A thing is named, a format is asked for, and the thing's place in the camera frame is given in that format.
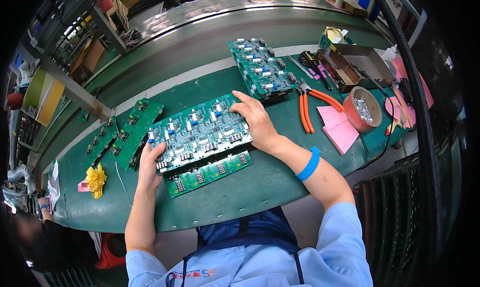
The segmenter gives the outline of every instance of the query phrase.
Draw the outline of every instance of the blue wristband on distant wrist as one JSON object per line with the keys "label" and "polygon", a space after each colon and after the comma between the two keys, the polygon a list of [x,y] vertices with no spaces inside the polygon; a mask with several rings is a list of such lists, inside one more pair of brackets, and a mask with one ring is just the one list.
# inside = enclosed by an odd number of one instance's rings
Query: blue wristband on distant wrist
{"label": "blue wristband on distant wrist", "polygon": [[310,148],[310,151],[310,161],[308,162],[307,166],[305,166],[305,168],[302,170],[302,172],[296,175],[296,177],[298,177],[300,181],[308,179],[317,169],[318,162],[320,161],[320,151],[318,150],[318,148],[313,146],[312,148]]}

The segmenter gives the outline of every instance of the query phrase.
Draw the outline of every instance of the yellow crumpled plastic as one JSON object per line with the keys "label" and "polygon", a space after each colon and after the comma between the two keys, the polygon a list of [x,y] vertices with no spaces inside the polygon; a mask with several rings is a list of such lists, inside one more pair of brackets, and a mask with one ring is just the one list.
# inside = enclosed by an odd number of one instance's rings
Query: yellow crumpled plastic
{"label": "yellow crumpled plastic", "polygon": [[105,185],[105,181],[107,180],[102,164],[99,163],[97,169],[90,167],[87,170],[87,177],[85,180],[87,181],[88,189],[92,191],[92,196],[98,200],[103,194],[103,185]]}

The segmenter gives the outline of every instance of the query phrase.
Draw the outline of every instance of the orange handle pliers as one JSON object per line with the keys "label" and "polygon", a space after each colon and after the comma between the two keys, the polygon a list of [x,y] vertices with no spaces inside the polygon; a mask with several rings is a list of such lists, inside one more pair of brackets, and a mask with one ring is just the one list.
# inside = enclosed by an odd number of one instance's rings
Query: orange handle pliers
{"label": "orange handle pliers", "polygon": [[330,95],[327,95],[323,92],[314,90],[310,88],[305,80],[301,79],[301,84],[300,82],[297,81],[297,84],[299,87],[297,88],[297,91],[300,94],[300,119],[301,123],[303,124],[303,128],[307,133],[315,133],[314,127],[312,126],[312,123],[310,122],[310,117],[308,115],[308,99],[307,99],[307,94],[310,94],[316,98],[319,98],[329,104],[331,104],[337,111],[342,112],[345,111],[345,108],[338,102],[336,101],[333,97]]}

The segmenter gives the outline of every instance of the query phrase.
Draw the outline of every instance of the red stool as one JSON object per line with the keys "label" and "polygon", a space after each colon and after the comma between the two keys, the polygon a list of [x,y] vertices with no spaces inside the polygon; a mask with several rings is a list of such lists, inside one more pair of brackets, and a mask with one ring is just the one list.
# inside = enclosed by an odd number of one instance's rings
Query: red stool
{"label": "red stool", "polygon": [[102,233],[102,252],[100,258],[95,263],[97,268],[107,269],[125,264],[125,256],[119,257],[112,245],[112,239],[116,235],[118,234]]}

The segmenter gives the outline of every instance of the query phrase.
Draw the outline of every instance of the gray floor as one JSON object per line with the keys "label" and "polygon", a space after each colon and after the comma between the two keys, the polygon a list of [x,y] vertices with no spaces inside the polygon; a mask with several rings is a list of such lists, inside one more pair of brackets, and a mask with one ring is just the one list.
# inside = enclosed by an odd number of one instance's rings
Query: gray floor
{"label": "gray floor", "polygon": [[[361,180],[370,178],[390,168],[395,161],[405,158],[418,151],[417,132],[410,132],[403,138],[403,145],[399,149],[390,147],[385,154],[373,162],[369,167],[358,170],[345,177],[353,188]],[[301,248],[315,247],[318,239],[318,230],[324,216],[324,208],[311,195],[282,205],[292,230],[297,236],[298,246]],[[196,250],[197,233],[195,229],[157,233],[155,240],[156,256],[167,269],[170,269],[182,258]]]}

